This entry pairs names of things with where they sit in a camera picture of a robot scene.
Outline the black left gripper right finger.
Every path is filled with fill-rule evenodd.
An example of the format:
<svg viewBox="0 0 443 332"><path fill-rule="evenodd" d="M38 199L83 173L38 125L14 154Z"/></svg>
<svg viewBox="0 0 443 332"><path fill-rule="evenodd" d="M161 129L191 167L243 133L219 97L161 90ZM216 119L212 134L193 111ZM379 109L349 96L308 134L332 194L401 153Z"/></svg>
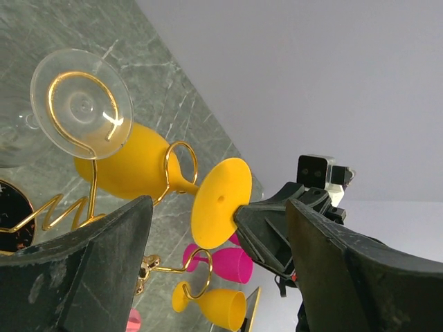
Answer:
<svg viewBox="0 0 443 332"><path fill-rule="evenodd" d="M310 331L441 331L442 263L395 250L286 205L289 242Z"/></svg>

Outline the pink wine glass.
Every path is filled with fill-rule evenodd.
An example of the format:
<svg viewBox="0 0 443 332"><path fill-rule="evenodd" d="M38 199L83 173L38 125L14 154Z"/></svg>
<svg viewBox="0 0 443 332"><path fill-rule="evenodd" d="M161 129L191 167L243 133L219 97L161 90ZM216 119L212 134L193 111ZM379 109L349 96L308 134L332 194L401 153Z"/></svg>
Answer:
<svg viewBox="0 0 443 332"><path fill-rule="evenodd" d="M191 243L183 252L182 263L187 262L191 254L199 247ZM254 263L252 259L241 248L222 248L213 253L213 272L222 279L239 284L247 284L253 274ZM197 253L187 268L188 272L193 272L200 262L209 262L207 255L203 252Z"/></svg>
<svg viewBox="0 0 443 332"><path fill-rule="evenodd" d="M236 246L240 246L239 239L238 239L237 234L235 232L230 236L230 238L228 240L232 244L234 244Z"/></svg>

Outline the yellow wine glass front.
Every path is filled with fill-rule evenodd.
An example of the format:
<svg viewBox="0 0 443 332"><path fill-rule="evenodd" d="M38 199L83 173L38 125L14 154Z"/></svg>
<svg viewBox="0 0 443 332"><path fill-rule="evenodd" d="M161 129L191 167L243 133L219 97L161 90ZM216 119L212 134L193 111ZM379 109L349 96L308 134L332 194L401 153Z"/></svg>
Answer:
<svg viewBox="0 0 443 332"><path fill-rule="evenodd" d="M228 331L238 331L246 317L246 296L242 291L216 288L207 290L200 297L187 295L188 282L180 282L172 293L172 308L175 312L185 311L191 302L200 308L205 318L214 325Z"/></svg>

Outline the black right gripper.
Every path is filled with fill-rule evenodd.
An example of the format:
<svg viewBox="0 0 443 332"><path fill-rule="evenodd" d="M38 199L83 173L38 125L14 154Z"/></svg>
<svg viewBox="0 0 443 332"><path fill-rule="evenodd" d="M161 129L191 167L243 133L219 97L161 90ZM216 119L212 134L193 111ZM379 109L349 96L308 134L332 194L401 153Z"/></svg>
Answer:
<svg viewBox="0 0 443 332"><path fill-rule="evenodd" d="M280 277L290 277L295 270L286 218L290 198L339 225L346 218L346 211L332 204L328 191L315 187L305 191L303 185L294 182L284 184L269 199L241 205L233 217L240 246L255 263Z"/></svg>

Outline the yellow wine glass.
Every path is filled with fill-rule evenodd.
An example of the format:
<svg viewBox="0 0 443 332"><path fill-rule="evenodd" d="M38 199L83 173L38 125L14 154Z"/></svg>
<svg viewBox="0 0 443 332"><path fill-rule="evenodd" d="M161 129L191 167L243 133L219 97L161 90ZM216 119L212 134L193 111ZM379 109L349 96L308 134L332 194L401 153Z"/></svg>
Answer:
<svg viewBox="0 0 443 332"><path fill-rule="evenodd" d="M238 331L246 317L246 296L242 291L216 288L207 290L200 297L187 295L188 282L180 282L172 293L172 308L175 312L185 311L191 302L200 308L205 318L214 325L228 331Z"/></svg>
<svg viewBox="0 0 443 332"><path fill-rule="evenodd" d="M175 146L153 129L134 123L123 147L114 155L98 160L97 185L126 200L148 195L158 203L172 192L193 195L192 237L199 247L214 249L237 229L234 214L251 198L251 170L243 159L227 158L196 185L183 177L173 151Z"/></svg>

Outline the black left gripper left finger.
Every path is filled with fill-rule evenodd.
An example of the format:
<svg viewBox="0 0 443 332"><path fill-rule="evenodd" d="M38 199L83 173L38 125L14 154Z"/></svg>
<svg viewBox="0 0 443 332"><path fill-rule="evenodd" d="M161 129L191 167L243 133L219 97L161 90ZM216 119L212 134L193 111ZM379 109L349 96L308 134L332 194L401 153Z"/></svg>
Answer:
<svg viewBox="0 0 443 332"><path fill-rule="evenodd" d="M124 331L150 233L140 196L93 223L1 257L2 331Z"/></svg>

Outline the clear wine glass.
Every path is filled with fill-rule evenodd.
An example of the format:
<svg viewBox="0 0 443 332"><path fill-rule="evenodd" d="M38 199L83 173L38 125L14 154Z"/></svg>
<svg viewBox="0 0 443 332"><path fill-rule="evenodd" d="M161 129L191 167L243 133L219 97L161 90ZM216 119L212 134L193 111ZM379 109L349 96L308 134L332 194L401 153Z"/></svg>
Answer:
<svg viewBox="0 0 443 332"><path fill-rule="evenodd" d="M1 167L31 163L51 145L84 160L114 155L127 142L134 111L128 88L103 58L57 50L24 76L1 81Z"/></svg>

